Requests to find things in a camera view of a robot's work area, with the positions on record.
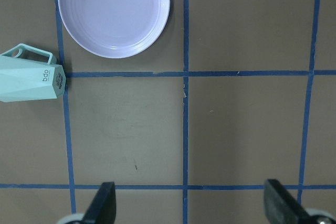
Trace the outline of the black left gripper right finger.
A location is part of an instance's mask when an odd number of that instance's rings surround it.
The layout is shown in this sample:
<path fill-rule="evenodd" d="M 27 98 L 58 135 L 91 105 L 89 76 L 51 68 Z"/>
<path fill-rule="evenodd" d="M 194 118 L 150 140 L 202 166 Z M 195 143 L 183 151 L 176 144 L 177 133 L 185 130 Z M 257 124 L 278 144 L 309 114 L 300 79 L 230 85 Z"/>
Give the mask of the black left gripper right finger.
<path fill-rule="evenodd" d="M 264 183 L 264 210 L 269 223 L 312 223 L 312 217 L 276 179 Z"/>

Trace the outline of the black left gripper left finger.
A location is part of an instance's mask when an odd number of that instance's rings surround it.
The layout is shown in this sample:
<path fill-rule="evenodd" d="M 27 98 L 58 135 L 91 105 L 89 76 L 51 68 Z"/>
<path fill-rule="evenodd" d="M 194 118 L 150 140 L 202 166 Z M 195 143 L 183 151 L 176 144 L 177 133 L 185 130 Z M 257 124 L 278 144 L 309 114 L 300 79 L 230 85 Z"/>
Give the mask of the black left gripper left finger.
<path fill-rule="evenodd" d="M 110 223 L 116 220 L 116 191 L 114 182 L 104 182 L 95 194 L 81 223 Z"/>

